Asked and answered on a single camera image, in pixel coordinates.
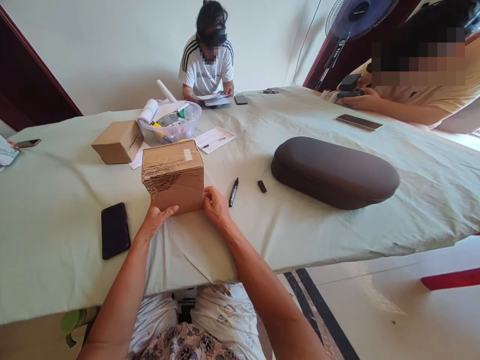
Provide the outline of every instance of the electric fan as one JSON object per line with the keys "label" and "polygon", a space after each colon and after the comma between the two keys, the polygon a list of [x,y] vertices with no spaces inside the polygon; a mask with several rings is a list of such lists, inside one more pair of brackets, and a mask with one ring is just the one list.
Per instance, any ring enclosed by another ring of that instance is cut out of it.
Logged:
{"label": "electric fan", "polygon": [[315,86],[318,91],[331,68],[335,66],[344,45],[378,26],[395,8],[399,0],[337,0],[325,24],[327,36],[338,40]]}

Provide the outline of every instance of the small box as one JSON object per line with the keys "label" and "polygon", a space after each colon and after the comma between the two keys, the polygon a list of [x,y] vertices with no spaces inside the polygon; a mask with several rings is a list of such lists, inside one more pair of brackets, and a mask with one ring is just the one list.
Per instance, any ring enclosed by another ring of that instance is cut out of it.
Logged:
{"label": "small box", "polygon": [[194,140],[145,149],[141,182],[162,211],[178,205],[180,215],[204,208],[204,163]]}
{"label": "small box", "polygon": [[144,135],[137,121],[112,122],[91,144],[105,164],[131,163],[140,146]]}

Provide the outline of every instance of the cable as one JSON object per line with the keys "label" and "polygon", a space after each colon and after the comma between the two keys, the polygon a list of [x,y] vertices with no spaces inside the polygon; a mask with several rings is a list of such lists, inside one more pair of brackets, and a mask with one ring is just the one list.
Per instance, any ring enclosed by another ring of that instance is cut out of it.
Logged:
{"label": "cable", "polygon": [[310,26],[308,27],[308,31],[306,32],[305,40],[303,40],[303,44],[301,45],[301,48],[300,48],[300,53],[298,54],[298,59],[296,61],[296,66],[295,66],[295,74],[293,74],[293,83],[295,85],[297,85],[297,83],[295,82],[295,77],[297,76],[297,70],[299,69],[300,56],[302,56],[302,50],[304,49],[304,45],[305,45],[305,42],[307,41],[307,38],[309,37],[310,29],[312,28],[312,24],[314,23],[315,17],[317,16],[317,12],[319,11],[321,2],[322,0],[318,2],[318,6],[316,7],[315,13],[313,14],[313,18],[311,19],[311,23],[310,23]]}

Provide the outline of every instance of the light green tablecloth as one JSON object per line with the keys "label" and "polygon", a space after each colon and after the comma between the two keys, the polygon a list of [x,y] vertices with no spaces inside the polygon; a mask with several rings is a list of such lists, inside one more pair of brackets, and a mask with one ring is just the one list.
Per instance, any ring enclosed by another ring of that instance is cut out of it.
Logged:
{"label": "light green tablecloth", "polygon": [[[204,110],[195,135],[214,126],[236,133],[203,155],[205,184],[228,196],[239,177],[232,217],[275,270],[405,255],[451,246],[479,231],[480,157],[398,121],[381,120],[386,125],[375,132],[351,127],[334,118],[357,112],[305,88],[245,95],[248,105]],[[0,324],[105,299],[126,255],[102,260],[100,212],[124,202],[133,239],[149,194],[140,168],[105,165],[90,144],[111,122],[139,112],[77,117],[12,138],[42,142],[0,174]],[[295,136],[377,155],[398,169],[400,187],[384,203],[356,211],[288,188],[273,179],[270,162]],[[146,295],[235,278],[226,245],[201,211],[169,219],[151,242]]]}

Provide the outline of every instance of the lap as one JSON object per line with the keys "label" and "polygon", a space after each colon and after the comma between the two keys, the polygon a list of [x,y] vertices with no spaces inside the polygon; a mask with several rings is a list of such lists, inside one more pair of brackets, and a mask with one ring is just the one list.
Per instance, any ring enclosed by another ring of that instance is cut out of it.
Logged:
{"label": "lap", "polygon": [[[128,358],[132,359],[159,334],[178,325],[177,301],[172,293],[142,300]],[[216,337],[240,359],[264,360],[257,330],[257,314],[241,283],[198,288],[191,323]]]}
{"label": "lap", "polygon": [[191,323],[216,337],[240,359],[265,359],[257,314],[241,283],[198,289]]}

